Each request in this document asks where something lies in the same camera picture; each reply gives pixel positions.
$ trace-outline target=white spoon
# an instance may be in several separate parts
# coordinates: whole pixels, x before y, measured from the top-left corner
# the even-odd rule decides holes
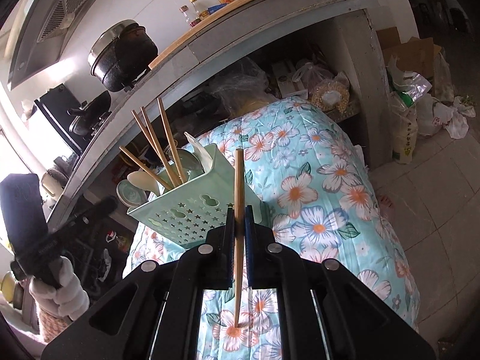
[[[158,188],[157,182],[146,172],[141,170],[131,172],[127,176],[127,180],[141,190],[152,191],[155,195],[160,196],[160,189]]]

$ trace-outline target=vent grille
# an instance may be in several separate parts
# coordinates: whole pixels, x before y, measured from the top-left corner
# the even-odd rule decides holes
[[[75,14],[80,11],[86,1],[87,0],[59,0],[43,25],[37,43],[65,35],[68,27],[74,20]]]

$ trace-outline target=floral fabric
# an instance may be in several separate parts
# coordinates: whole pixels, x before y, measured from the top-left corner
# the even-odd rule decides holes
[[[395,232],[379,213],[367,171],[347,135],[310,103],[293,97],[232,120],[199,138],[234,164],[244,149],[246,180],[268,204],[277,242],[316,262],[336,258],[416,327],[419,292]],[[184,252],[138,226],[125,267],[167,263]],[[275,290],[247,287],[233,324],[232,291],[205,291],[198,359],[282,359]]]

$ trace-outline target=white glove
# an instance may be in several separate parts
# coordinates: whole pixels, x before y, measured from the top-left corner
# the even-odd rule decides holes
[[[63,256],[61,259],[62,266],[58,276],[60,289],[55,289],[43,281],[33,278],[28,290],[40,308],[47,313],[57,318],[69,316],[72,321],[75,321],[87,311],[89,299],[74,273],[70,260]]]

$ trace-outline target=wooden board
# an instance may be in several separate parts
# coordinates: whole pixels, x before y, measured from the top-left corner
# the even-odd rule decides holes
[[[172,52],[174,52],[177,47],[185,43],[190,38],[193,38],[196,33],[203,30],[206,26],[212,24],[215,20],[220,19],[221,17],[225,16],[227,13],[240,8],[242,5],[245,5],[253,0],[235,0],[233,3],[229,3],[226,7],[217,10],[212,15],[208,16],[205,20],[198,23],[195,27],[191,30],[184,33],[181,37],[179,37],[175,42],[173,42],[170,46],[168,46],[165,50],[163,50],[160,55],[155,58],[148,67],[153,70],[155,66],[157,66],[160,62],[162,62],[167,56],[169,56]]]

